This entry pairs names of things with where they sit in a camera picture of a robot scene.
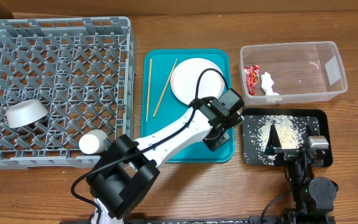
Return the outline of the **grey bowl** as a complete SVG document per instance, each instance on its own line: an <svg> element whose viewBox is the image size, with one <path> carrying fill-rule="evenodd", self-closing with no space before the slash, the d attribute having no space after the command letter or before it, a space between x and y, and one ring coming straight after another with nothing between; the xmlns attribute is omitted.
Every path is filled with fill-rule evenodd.
<svg viewBox="0 0 358 224"><path fill-rule="evenodd" d="M9 107L6 118L10 128L19 128L34 123L47 114L48 110L39 100L31 99Z"/></svg>

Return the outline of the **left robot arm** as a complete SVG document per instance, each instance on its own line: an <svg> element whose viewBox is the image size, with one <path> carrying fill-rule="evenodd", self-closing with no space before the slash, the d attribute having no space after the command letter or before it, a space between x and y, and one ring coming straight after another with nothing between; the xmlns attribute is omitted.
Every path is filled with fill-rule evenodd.
<svg viewBox="0 0 358 224"><path fill-rule="evenodd" d="M227 130L242 122L243 106L230 88L219 98L193 100L182 117L156 133L115 139L86 177L96 204L90 222L121 222L146 196L158 168L188 146L202 142L216 151L230 139Z"/></svg>

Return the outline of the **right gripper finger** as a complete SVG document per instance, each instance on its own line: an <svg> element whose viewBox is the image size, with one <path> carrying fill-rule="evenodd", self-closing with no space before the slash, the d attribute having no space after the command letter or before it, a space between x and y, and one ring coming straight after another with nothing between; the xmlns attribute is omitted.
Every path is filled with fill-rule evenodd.
<svg viewBox="0 0 358 224"><path fill-rule="evenodd" d="M306 125L306 137L314 137L314 136L319 136L318 132L313 129L312 126L310 126L309 124Z"/></svg>
<svg viewBox="0 0 358 224"><path fill-rule="evenodd" d="M265 147L265 155L276 155L282 152L282 145L274 124L270 127L270 134L268 137L267 145Z"/></svg>

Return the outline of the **white cup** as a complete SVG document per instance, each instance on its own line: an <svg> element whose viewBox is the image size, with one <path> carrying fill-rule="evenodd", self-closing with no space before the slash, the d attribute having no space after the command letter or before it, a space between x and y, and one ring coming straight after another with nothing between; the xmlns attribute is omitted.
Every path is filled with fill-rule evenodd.
<svg viewBox="0 0 358 224"><path fill-rule="evenodd" d="M87 132L79 140L79 148L85 154L97 154L108 148L108 135L100 130L94 129Z"/></svg>

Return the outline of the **red snack wrapper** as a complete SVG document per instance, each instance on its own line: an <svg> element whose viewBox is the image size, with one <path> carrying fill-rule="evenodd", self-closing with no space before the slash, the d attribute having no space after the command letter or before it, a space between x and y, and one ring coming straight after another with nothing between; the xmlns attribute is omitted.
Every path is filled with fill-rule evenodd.
<svg viewBox="0 0 358 224"><path fill-rule="evenodd" d="M259 80L259 65L248 65L244 67L245 77L246 77L246 87L248 93L251 96L255 95L255 87Z"/></svg>

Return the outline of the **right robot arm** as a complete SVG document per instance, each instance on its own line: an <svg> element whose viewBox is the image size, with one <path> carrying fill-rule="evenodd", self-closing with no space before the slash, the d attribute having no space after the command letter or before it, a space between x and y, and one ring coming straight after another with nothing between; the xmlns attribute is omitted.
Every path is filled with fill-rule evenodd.
<svg viewBox="0 0 358 224"><path fill-rule="evenodd" d="M315 177L312 165L324 159L329 152L325 136L318 136L307 126L307 143L296 149L283 149L277 130L270 127L270 135L264 154L274 156L275 166L282 166L290 181L290 189L275 197L263 209L261 223L334 223L328 215L334 210L334 201L339 190L338 184L325 177ZM268 219L267 210L288 194L293 195L294 208L286 208L281 215Z"/></svg>

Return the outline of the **pile of rice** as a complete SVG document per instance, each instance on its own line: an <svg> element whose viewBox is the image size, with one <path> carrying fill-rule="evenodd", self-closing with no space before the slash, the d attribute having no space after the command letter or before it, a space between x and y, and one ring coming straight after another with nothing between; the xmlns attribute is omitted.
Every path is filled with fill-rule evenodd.
<svg viewBox="0 0 358 224"><path fill-rule="evenodd" d="M306 142L307 124L319 131L319 122L314 116L247 115L242 123L243 159L247 164L273 165L275 156L264 154L272 124L283 149L295 149Z"/></svg>

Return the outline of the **white tissue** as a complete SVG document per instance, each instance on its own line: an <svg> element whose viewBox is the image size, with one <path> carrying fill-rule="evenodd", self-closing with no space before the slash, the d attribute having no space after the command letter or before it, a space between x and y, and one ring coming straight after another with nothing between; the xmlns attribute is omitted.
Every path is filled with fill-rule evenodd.
<svg viewBox="0 0 358 224"><path fill-rule="evenodd" d="M282 100L278 93L273 91L274 81L268 72L261 75L261 88L265 92L267 103L278 103Z"/></svg>

